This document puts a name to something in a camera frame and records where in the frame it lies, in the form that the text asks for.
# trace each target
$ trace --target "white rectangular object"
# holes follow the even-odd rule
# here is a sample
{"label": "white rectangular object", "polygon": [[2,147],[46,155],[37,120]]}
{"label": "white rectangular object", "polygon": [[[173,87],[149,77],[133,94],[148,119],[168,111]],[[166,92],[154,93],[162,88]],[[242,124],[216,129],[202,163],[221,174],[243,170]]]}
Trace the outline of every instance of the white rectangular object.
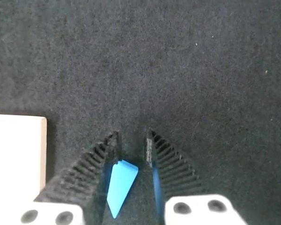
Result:
{"label": "white rectangular object", "polygon": [[171,197],[165,204],[166,225],[247,225],[222,195]]}
{"label": "white rectangular object", "polygon": [[83,210],[74,204],[31,202],[13,225],[85,225]]}
{"label": "white rectangular object", "polygon": [[45,186],[46,136],[44,117],[0,115],[0,224]]}

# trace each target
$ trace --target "black carpet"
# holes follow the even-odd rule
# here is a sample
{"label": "black carpet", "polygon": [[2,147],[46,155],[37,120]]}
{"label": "black carpet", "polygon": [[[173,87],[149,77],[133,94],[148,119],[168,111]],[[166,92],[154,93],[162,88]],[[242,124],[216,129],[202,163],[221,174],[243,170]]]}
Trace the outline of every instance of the black carpet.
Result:
{"label": "black carpet", "polygon": [[[281,0],[0,0],[0,113],[43,115],[48,176],[154,128],[251,225],[281,225]],[[142,171],[116,221],[152,224]]]}

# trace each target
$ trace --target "ribbed gripper pad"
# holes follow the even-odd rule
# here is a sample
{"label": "ribbed gripper pad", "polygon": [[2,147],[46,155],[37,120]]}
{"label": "ribbed gripper pad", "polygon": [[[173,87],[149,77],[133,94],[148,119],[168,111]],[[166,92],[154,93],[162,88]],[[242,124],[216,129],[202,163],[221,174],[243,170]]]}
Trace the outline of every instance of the ribbed gripper pad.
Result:
{"label": "ribbed gripper pad", "polygon": [[87,212],[85,217],[88,224],[92,224],[91,220],[99,224],[97,222],[101,220],[105,208],[112,166],[120,160],[120,148],[119,133],[110,134],[55,176],[35,202],[77,204]]}
{"label": "ribbed gripper pad", "polygon": [[150,130],[153,161],[157,166],[163,197],[197,195],[207,192],[193,164],[156,132]]}

